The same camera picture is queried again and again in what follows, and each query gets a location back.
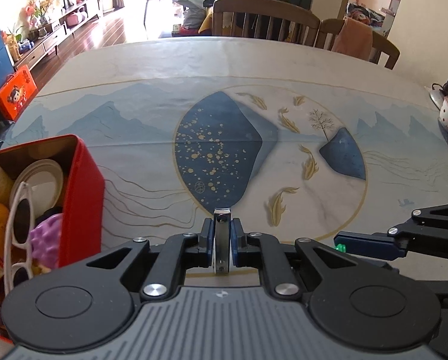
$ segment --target gray ribbed panel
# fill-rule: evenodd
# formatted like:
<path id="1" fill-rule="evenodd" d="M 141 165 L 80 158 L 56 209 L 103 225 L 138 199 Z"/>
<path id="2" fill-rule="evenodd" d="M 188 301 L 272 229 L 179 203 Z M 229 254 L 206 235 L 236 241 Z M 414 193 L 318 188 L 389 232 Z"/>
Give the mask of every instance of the gray ribbed panel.
<path id="1" fill-rule="evenodd" d="M 321 333 L 301 305 L 263 288 L 183 287 L 149 303 L 121 336 L 69 355 L 17 348 L 6 360 L 437 360 L 425 347 L 390 355 L 362 353 Z"/>

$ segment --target white sunglasses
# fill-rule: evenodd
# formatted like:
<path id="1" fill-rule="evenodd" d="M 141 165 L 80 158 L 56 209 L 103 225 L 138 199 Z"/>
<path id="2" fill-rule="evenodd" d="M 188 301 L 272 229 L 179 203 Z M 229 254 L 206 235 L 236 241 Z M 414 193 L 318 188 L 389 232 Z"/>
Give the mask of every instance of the white sunglasses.
<path id="1" fill-rule="evenodd" d="M 35 227 L 34 207 L 32 206 L 32 190 L 28 183 L 22 182 L 17 188 L 11 205 L 7 225 L 5 226 L 4 243 L 4 291 L 7 295 L 16 285 L 31 279 L 32 245 L 29 233 Z M 26 251 L 26 261 L 12 264 L 12 245 Z"/>

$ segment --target wooden floor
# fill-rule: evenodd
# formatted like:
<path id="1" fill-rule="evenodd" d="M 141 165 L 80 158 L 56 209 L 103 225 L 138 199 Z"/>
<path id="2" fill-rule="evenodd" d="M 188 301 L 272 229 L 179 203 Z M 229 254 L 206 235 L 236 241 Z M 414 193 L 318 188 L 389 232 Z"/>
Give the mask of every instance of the wooden floor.
<path id="1" fill-rule="evenodd" d="M 57 55 L 52 51 L 32 69 L 37 89 L 40 91 L 69 59 L 82 52 L 165 37 L 163 34 L 170 36 L 172 24 L 179 19 L 174 18 L 170 0 L 159 3 L 157 0 L 149 2 L 146 27 L 143 25 L 144 9 L 140 5 L 134 9 L 126 7 L 111 12 L 79 28 L 74 33 L 75 37 L 69 36 L 59 45 Z"/>

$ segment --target chair backrest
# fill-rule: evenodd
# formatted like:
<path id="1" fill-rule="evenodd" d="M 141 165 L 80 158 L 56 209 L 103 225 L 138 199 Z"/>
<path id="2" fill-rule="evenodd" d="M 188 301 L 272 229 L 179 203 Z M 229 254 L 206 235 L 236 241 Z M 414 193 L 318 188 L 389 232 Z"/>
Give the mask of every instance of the chair backrest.
<path id="1" fill-rule="evenodd" d="M 381 34 L 375 31 L 372 31 L 372 47 L 376 49 L 377 52 L 374 57 L 371 57 L 370 61 L 375 64 L 378 63 L 380 54 L 384 53 L 389 56 L 384 67 L 391 70 L 394 69 L 399 55 L 401 55 L 399 49 L 390 40 L 387 40 Z"/>
<path id="2" fill-rule="evenodd" d="M 331 50 L 336 36 L 341 32 L 343 25 L 343 19 L 327 19 L 322 21 L 319 27 L 319 33 L 317 34 L 315 47 L 323 49 L 326 44 L 327 35 L 331 34 L 329 45 L 326 48 L 326 50 Z M 401 52 L 392 42 L 384 38 L 381 34 L 372 31 L 372 48 L 375 50 L 370 62 L 378 63 L 380 54 L 384 53 L 389 56 L 385 67 L 388 69 L 394 68 Z"/>
<path id="3" fill-rule="evenodd" d="M 341 32 L 344 25 L 344 19 L 326 19 L 323 20 L 319 27 L 315 47 L 323 49 L 326 45 L 327 35 L 331 34 L 330 43 L 326 50 L 331 50 L 336 40 L 336 36 Z"/>
<path id="4" fill-rule="evenodd" d="M 232 14 L 230 35 L 237 35 L 237 16 L 244 14 L 242 25 L 242 37 L 249 38 L 254 32 L 254 38 L 273 39 L 274 24 L 276 19 L 282 19 L 278 39 L 285 40 L 285 33 L 293 23 L 292 43 L 313 46 L 319 29 L 320 20 L 311 11 L 296 5 L 278 0 L 216 0 L 212 14 L 212 34 L 223 35 L 224 13 Z"/>

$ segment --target green clip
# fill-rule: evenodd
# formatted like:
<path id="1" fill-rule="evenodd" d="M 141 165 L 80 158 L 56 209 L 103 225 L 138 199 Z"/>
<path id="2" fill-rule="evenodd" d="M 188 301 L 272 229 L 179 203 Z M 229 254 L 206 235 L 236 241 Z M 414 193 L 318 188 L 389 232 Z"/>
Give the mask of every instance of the green clip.
<path id="1" fill-rule="evenodd" d="M 342 253 L 345 253 L 345 245 L 344 244 L 336 245 L 336 249 Z"/>

